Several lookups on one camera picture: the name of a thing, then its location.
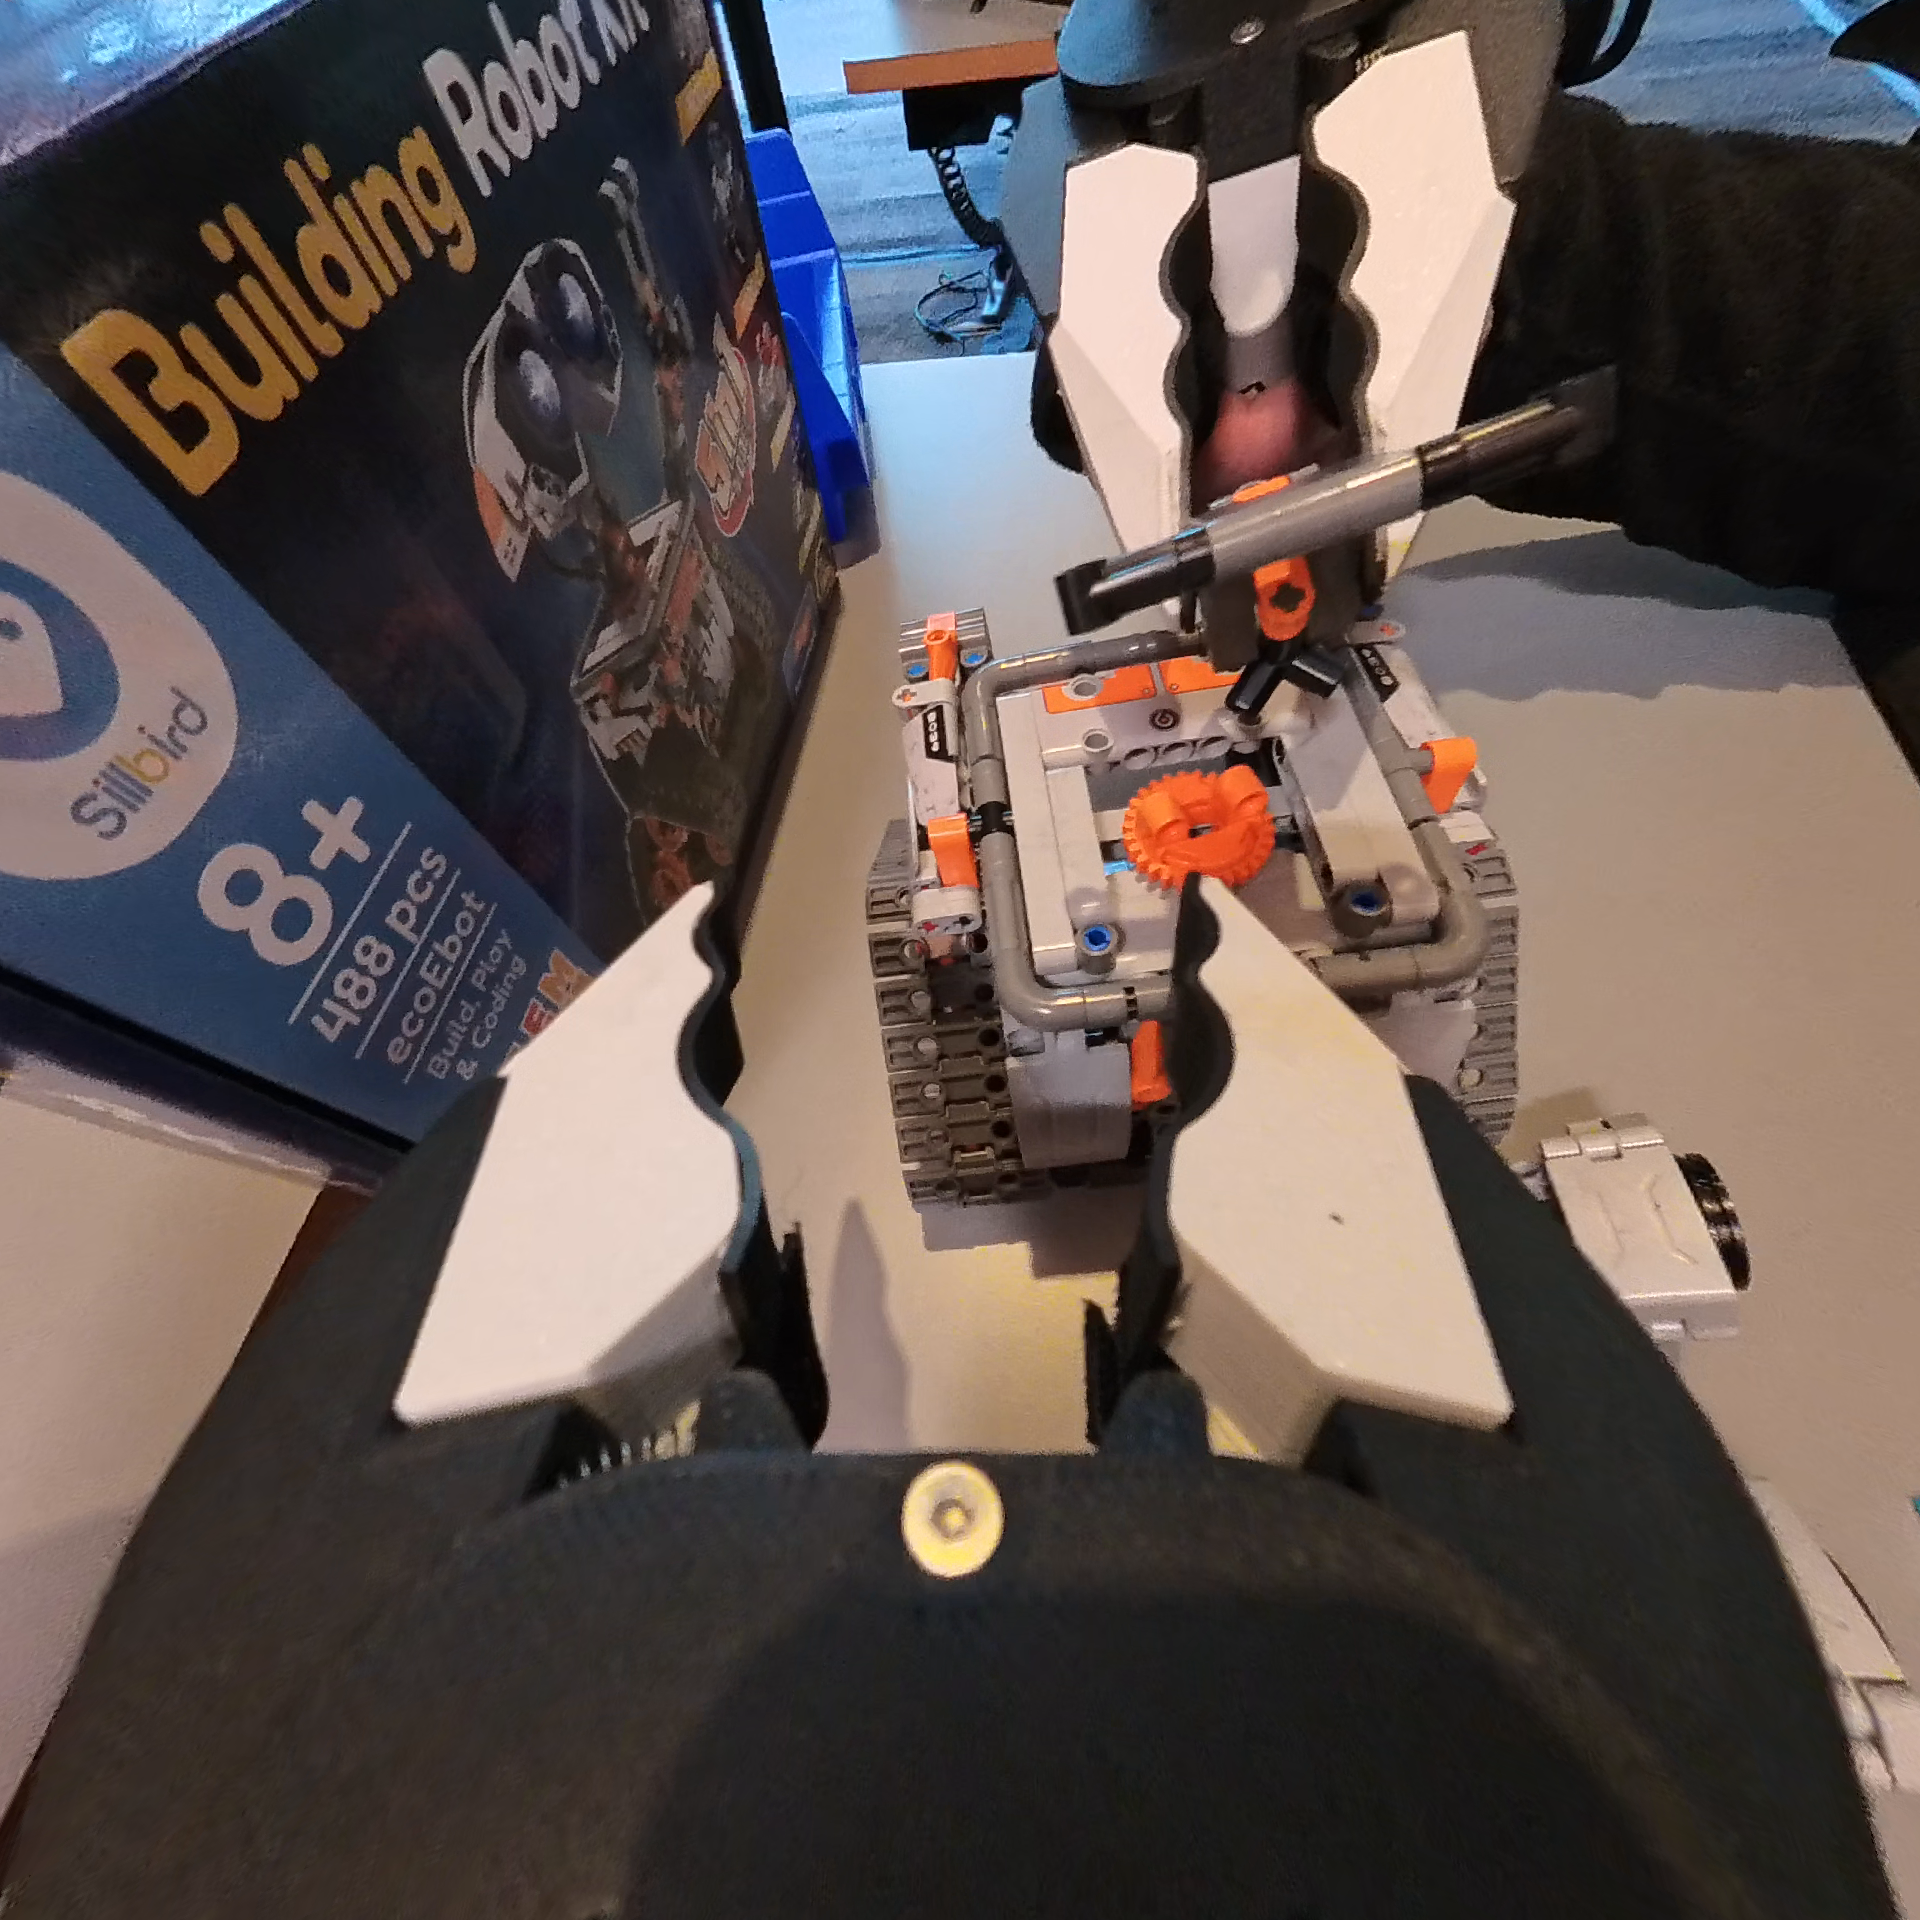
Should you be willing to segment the blue robot kit box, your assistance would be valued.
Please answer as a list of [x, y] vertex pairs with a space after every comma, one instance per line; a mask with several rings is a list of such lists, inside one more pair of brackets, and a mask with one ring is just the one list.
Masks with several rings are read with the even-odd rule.
[[710, 4], [2, 4], [2, 973], [392, 1139], [837, 602]]

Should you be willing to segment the distant blue bin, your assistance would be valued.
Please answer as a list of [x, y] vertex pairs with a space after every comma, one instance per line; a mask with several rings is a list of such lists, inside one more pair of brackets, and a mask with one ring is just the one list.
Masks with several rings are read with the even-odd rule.
[[760, 237], [795, 357], [813, 478], [828, 541], [841, 544], [872, 493], [872, 434], [862, 393], [853, 295], [841, 256], [786, 132], [745, 138]]

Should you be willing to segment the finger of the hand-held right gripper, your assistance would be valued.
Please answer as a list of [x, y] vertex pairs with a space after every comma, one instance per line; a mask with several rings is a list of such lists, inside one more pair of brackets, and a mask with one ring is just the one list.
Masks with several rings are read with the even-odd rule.
[[1120, 143], [1065, 171], [1062, 302], [1049, 351], [1120, 553], [1190, 523], [1193, 319], [1176, 245], [1202, 205], [1202, 160]]
[[1496, 179], [1468, 36], [1364, 66], [1311, 126], [1312, 160], [1357, 199], [1341, 302], [1363, 319], [1357, 450], [1449, 434], [1514, 219]]

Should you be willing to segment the grey tracked toy robot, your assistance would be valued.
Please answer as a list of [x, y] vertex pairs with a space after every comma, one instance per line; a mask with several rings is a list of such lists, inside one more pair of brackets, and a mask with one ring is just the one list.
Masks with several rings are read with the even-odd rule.
[[1185, 876], [1242, 903], [1490, 1143], [1517, 1111], [1517, 885], [1475, 746], [1364, 612], [1258, 717], [1178, 635], [997, 659], [984, 612], [897, 638], [905, 818], [868, 969], [917, 1209], [1126, 1178], [1172, 1117]]

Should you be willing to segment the grey orange brick assembly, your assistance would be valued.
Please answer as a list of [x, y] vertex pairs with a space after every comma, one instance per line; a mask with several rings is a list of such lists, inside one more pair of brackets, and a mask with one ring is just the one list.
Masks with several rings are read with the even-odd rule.
[[1615, 428], [1615, 368], [1567, 380], [1500, 419], [1404, 455], [1370, 455], [1213, 511], [1165, 541], [1074, 564], [1055, 577], [1065, 626], [1097, 635], [1130, 612], [1252, 581], [1423, 511], [1590, 461]]

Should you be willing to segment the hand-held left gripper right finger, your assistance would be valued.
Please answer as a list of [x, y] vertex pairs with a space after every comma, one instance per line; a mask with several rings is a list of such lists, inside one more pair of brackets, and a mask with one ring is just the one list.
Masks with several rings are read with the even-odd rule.
[[1178, 1364], [1299, 1466], [1337, 1403], [1513, 1416], [1401, 1061], [1218, 877], [1190, 877], [1126, 1378]]

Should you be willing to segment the brown wooden table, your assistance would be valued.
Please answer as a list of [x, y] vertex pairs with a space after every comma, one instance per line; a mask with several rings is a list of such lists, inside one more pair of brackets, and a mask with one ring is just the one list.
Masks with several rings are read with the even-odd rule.
[[900, 94], [913, 155], [991, 143], [997, 121], [1018, 125], [1023, 92], [1053, 71], [1055, 36], [841, 62], [850, 94]]

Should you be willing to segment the person's right forearm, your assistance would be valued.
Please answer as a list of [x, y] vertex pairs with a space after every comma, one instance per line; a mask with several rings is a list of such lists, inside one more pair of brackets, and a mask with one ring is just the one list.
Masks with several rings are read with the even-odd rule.
[[1487, 419], [1615, 368], [1595, 461], [1500, 486], [1808, 588], [1917, 728], [1917, 143], [1631, 125], [1550, 94], [1468, 382]]

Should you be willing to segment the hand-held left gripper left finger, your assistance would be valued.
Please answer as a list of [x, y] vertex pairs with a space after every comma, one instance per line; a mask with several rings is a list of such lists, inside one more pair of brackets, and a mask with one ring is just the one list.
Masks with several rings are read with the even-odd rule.
[[739, 962], [700, 883], [500, 1071], [394, 1415], [412, 1426], [575, 1398], [672, 1426], [740, 1354], [722, 1263], [759, 1156], [728, 1117]]

